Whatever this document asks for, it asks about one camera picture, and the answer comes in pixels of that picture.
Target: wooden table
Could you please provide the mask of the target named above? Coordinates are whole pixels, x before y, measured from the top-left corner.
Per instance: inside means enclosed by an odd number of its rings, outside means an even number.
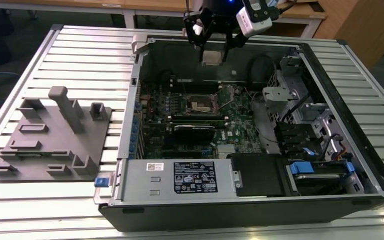
[[[190,9],[201,0],[190,0]],[[135,16],[182,17],[183,0],[0,0],[0,8],[37,11],[122,14],[125,26],[135,28]],[[302,38],[312,38],[326,14],[314,12],[306,3],[295,4],[275,20],[277,23],[305,25]]]

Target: grey plastic holder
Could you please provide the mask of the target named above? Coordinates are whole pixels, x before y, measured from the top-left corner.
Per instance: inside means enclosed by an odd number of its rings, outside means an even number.
[[[98,172],[111,109],[94,102],[79,107],[66,88],[53,86],[57,106],[26,98],[23,117],[0,151],[0,181],[91,181]]]

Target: side panel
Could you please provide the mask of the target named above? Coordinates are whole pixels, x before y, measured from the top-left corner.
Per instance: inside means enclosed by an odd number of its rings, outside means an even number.
[[[142,207],[99,205],[117,231],[167,231],[326,223],[368,209],[381,198],[291,202],[183,204]]]

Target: motherboard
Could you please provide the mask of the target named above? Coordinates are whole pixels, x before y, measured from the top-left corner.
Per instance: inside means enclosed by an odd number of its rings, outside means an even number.
[[[245,87],[218,84],[194,90],[186,84],[142,84],[141,93],[143,159],[215,159],[261,152],[250,110],[255,93]]]

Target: blue drive latch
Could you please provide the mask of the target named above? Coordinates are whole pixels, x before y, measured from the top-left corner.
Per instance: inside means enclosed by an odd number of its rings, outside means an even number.
[[[314,173],[310,162],[295,161],[289,165],[289,170],[291,174],[310,174]]]
[[[93,182],[93,186],[95,188],[107,188],[109,187],[110,179],[107,177],[95,177]]]

